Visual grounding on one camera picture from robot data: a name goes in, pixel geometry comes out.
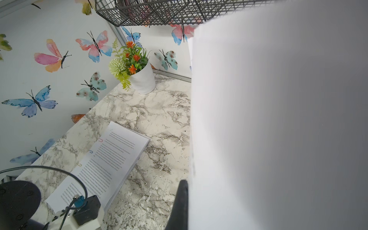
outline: wire basket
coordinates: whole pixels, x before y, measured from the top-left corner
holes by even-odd
[[[200,24],[275,0],[95,0],[96,12],[115,26]]]

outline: stack of papers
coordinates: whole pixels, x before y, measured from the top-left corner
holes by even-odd
[[[88,196],[97,195],[106,212],[150,138],[110,122],[106,132],[71,172],[86,186]],[[69,206],[75,195],[84,195],[82,187],[68,176],[46,199],[54,210]]]

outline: white marble surface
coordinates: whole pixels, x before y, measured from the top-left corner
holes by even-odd
[[[188,177],[190,83],[155,77],[156,89],[147,95],[117,85],[35,162],[72,171],[110,121],[151,137],[105,214],[102,229],[164,229],[179,181]],[[41,190],[32,219],[47,223],[53,216],[44,201],[65,177],[42,169],[27,169],[18,177]]]

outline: butterfly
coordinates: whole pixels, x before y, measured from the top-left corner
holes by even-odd
[[[174,38],[174,42],[178,44],[178,46],[181,43],[181,40],[183,37],[185,37],[185,40],[187,38],[191,38],[194,36],[194,29],[197,27],[197,25],[170,25],[171,27],[176,27],[171,32],[171,35]]]
[[[100,79],[100,74],[98,72],[95,72],[92,77],[91,80],[89,81],[89,84],[84,81],[86,84],[81,84],[81,85],[86,85],[88,86],[88,88],[83,88],[81,90],[79,90],[77,92],[77,97],[86,97],[87,100],[94,100],[97,101],[98,100],[98,95],[94,92],[98,92],[99,90],[104,90],[106,89],[106,83],[105,80]]]
[[[76,124],[80,119],[82,119],[82,117],[84,117],[84,115],[85,114],[73,114],[71,116],[71,120]]]
[[[163,56],[163,50],[160,50],[160,53],[155,53],[155,56],[162,62],[162,66],[165,68],[165,70],[168,69],[168,65],[171,66],[173,69],[178,69],[178,63],[174,59],[175,52],[170,50]]]
[[[34,163],[46,150],[48,150],[53,144],[55,143],[54,139],[49,139],[46,144],[41,148],[41,150],[38,152],[37,147],[36,151],[31,150],[31,152],[27,155],[19,156],[17,158],[13,158],[10,160],[11,163],[19,163],[19,164],[26,164],[28,162]]]
[[[13,48],[9,45],[8,41],[5,40],[4,38],[6,38],[5,34],[0,34],[0,50],[6,50],[6,51],[11,51]],[[0,53],[0,61],[3,61],[3,56]]]
[[[140,33],[132,33],[132,30],[130,32],[124,27],[121,26],[121,28],[124,30],[124,32],[127,34],[127,40],[129,42],[133,42],[136,44],[136,46],[142,48],[142,44],[139,43],[139,38],[141,37]]]
[[[88,0],[75,0],[75,3],[82,3],[82,13],[85,15],[90,15],[92,13],[92,5]]]
[[[46,109],[53,109],[57,105],[56,101],[54,100],[46,100],[49,98],[50,94],[50,86],[46,86],[45,88],[41,89],[35,97],[33,97],[33,92],[31,90],[31,99],[12,99],[3,101],[2,104],[18,106],[19,107],[27,107],[23,110],[22,115],[27,116],[28,118],[33,117],[37,113],[37,106],[42,111],[42,108]]]
[[[55,42],[52,39],[46,40],[46,46],[49,49],[49,51],[51,51],[51,53],[53,53],[56,57],[44,53],[35,53],[35,61],[42,65],[47,65],[45,69],[48,72],[55,72],[60,67],[63,68],[63,62],[65,58],[71,56],[68,55],[69,51],[67,51],[67,53],[64,56],[61,56],[59,50],[56,47]]]
[[[100,54],[105,54],[107,56],[111,56],[113,48],[111,46],[106,46],[106,42],[109,41],[107,37],[107,31],[102,31],[100,35],[98,35],[97,39],[93,38],[92,32],[88,35],[92,38],[93,42],[87,39],[78,38],[75,41],[79,43],[82,50],[89,50],[88,57],[92,59],[94,62],[100,62]]]

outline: cable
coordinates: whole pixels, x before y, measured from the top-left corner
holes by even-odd
[[[64,214],[63,221],[62,221],[62,222],[61,222],[61,224],[60,224],[59,230],[61,230],[61,228],[63,227],[63,225],[64,225],[64,221],[66,220],[66,218],[67,218],[67,216],[68,216],[68,213],[69,213],[69,211],[70,211],[70,208],[69,208],[69,207],[71,207],[71,206],[74,204],[74,202],[75,202],[75,201],[77,201],[77,198],[73,198],[73,200],[71,201],[70,205],[67,207],[66,212],[65,212],[65,214]]]
[[[14,170],[18,170],[18,169],[33,169],[33,168],[35,168],[35,169],[49,169],[49,170],[54,170],[54,171],[58,171],[58,172],[61,172],[61,173],[64,173],[64,174],[67,174],[68,176],[71,176],[71,177],[73,177],[81,186],[82,186],[82,188],[83,188],[83,190],[84,190],[84,193],[85,193],[85,199],[84,199],[84,202],[83,202],[83,204],[82,204],[82,206],[80,206],[80,207],[72,207],[72,205],[73,205],[73,201],[72,201],[72,204],[70,204],[69,206],[67,206],[66,208],[65,208],[65,210],[70,210],[70,209],[73,209],[73,210],[75,210],[75,209],[81,209],[81,208],[83,208],[86,204],[87,204],[87,197],[88,197],[88,193],[87,193],[87,188],[86,188],[86,186],[83,184],[83,182],[80,180],[80,179],[78,179],[76,176],[74,176],[73,174],[71,174],[71,173],[69,173],[69,172],[67,172],[67,171],[64,171],[64,170],[62,170],[62,169],[57,169],[57,168],[53,168],[53,167],[49,167],[49,166],[41,166],[41,165],[30,165],[30,166],[20,166],[20,167],[15,167],[15,168],[11,168],[11,169],[5,169],[5,170],[1,170],[0,171],[0,174],[2,174],[2,173],[6,173],[6,172],[10,172],[10,171],[14,171]]]

